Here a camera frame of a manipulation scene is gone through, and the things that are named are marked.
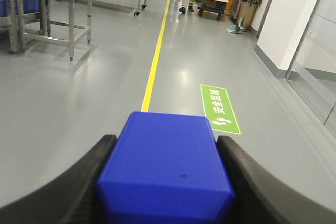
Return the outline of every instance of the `table leg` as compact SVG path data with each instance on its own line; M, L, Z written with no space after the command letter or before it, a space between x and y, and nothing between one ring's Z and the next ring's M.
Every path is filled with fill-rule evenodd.
M91 13L92 13L92 0L88 0L88 27L90 28L89 32L88 32L88 44L90 44L90 40L91 40L91 30L92 30L92 17L91 17Z
M40 0L40 9L40 30L41 34L45 35L47 31L46 0Z
M75 0L69 0L69 57L75 54Z

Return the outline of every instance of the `white wall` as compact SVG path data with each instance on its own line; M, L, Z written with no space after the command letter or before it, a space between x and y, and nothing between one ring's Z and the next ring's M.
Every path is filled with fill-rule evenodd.
M287 70L317 0L272 0L257 45Z
M254 19L252 21L251 27L255 30L258 31L262 16L264 15L266 5L267 5L268 0L262 0L262 4L257 8L257 11L254 15Z

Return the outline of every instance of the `yellow floor line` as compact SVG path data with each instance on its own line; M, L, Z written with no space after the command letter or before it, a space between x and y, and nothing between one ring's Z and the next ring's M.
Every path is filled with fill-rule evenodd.
M150 71L149 77L148 77L146 92L145 92L145 96L144 96L143 102L142 102L141 111L143 111L143 112L148 112L149 105L151 103L152 92L153 92L154 81L155 81L155 75L156 75L156 69L158 67L164 30L165 30L166 23L167 23L167 14L168 14L168 10L169 10L169 3L170 3L170 0L167 0L166 10L164 12L162 25L161 25L161 30L160 30L160 33L159 33L159 38L157 39L157 43L156 43L156 49L155 49L155 54L154 54L154 58L153 58L153 62L152 62L152 67L151 67L151 71Z

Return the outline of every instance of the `shoe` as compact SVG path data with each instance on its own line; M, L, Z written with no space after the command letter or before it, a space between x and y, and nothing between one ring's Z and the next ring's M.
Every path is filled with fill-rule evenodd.
M185 8L182 6L179 11L182 13L182 14L185 14Z

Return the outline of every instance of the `cardboard box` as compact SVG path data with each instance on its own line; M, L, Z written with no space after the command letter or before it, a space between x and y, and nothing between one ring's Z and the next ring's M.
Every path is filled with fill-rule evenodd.
M226 3L228 0L203 0L202 5L224 11Z

